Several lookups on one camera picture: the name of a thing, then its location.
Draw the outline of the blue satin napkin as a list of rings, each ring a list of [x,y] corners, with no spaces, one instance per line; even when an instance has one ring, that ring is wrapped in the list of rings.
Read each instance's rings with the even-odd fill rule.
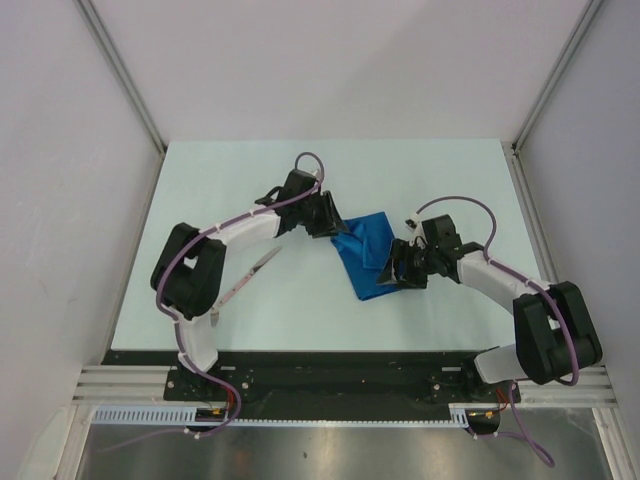
[[[358,300],[367,301],[395,293],[395,285],[377,280],[389,258],[395,239],[385,212],[344,221],[346,232],[331,238]]]

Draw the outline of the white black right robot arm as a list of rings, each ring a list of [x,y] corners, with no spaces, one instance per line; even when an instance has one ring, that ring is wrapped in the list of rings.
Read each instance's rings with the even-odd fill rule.
[[[601,343],[576,284],[552,284],[501,263],[483,245],[463,242],[448,215],[408,224],[413,236],[392,241],[380,284],[424,289],[430,277],[439,275],[482,293],[513,318],[513,344],[465,362],[461,388],[469,399],[484,401],[507,381],[574,385],[582,369],[602,360]]]

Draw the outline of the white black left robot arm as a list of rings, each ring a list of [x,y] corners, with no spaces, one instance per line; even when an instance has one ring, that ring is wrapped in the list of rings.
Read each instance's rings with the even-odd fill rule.
[[[245,213],[199,230],[175,225],[151,276],[157,308],[174,324],[178,360],[190,370],[186,387],[197,398],[214,397],[220,374],[214,340],[215,314],[225,261],[258,243],[278,238],[298,227],[316,238],[346,230],[329,191],[322,189],[324,171],[295,168],[282,186],[255,201]]]

